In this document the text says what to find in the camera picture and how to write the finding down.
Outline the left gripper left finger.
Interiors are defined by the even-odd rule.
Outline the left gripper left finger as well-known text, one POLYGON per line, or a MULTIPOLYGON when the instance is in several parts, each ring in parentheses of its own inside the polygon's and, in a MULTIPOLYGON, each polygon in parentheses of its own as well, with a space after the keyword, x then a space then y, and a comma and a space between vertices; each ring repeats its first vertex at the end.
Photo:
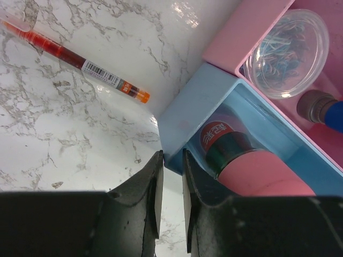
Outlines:
POLYGON ((163 152, 109 192, 1 193, 1 256, 154 256, 163 152))

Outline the blue glue stick grey cap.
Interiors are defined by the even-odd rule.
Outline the blue glue stick grey cap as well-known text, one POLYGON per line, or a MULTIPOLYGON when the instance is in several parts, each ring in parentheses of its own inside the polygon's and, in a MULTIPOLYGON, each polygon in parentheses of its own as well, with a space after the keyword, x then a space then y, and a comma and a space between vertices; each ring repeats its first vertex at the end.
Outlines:
POLYGON ((298 115, 342 133, 342 100, 320 90, 304 93, 296 107, 298 115))

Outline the pink cap glue stick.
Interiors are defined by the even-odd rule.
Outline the pink cap glue stick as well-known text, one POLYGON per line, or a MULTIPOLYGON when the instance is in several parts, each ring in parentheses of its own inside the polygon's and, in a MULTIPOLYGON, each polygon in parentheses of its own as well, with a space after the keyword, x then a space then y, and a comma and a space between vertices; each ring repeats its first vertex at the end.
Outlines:
POLYGON ((199 142, 217 180, 238 195, 315 195, 276 154, 255 148, 245 131, 214 120, 201 128, 199 142))

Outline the clear purple round container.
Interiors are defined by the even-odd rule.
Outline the clear purple round container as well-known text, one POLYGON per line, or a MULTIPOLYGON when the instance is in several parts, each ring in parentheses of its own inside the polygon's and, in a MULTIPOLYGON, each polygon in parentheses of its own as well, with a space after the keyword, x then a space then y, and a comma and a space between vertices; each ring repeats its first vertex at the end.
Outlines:
POLYGON ((288 10, 242 65, 243 74, 270 99, 296 96, 320 75, 329 43, 327 25, 317 13, 288 10))

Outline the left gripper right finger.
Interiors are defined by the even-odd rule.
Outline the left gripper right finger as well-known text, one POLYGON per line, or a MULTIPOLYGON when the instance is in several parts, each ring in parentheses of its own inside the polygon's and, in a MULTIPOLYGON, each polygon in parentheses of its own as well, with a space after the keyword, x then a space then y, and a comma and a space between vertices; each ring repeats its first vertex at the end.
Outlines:
POLYGON ((191 256, 342 256, 341 197, 237 196, 182 155, 191 256))

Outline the light blue bin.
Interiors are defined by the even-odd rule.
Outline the light blue bin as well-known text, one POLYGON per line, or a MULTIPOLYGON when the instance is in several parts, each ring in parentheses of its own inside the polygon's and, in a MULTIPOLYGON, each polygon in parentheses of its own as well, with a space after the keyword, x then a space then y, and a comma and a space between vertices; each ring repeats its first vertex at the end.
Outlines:
POLYGON ((244 80, 204 63, 158 118, 165 166, 183 172, 183 151, 214 179, 199 142, 201 128, 220 120, 245 131, 252 145, 276 154, 315 193, 342 196, 342 172, 244 80))

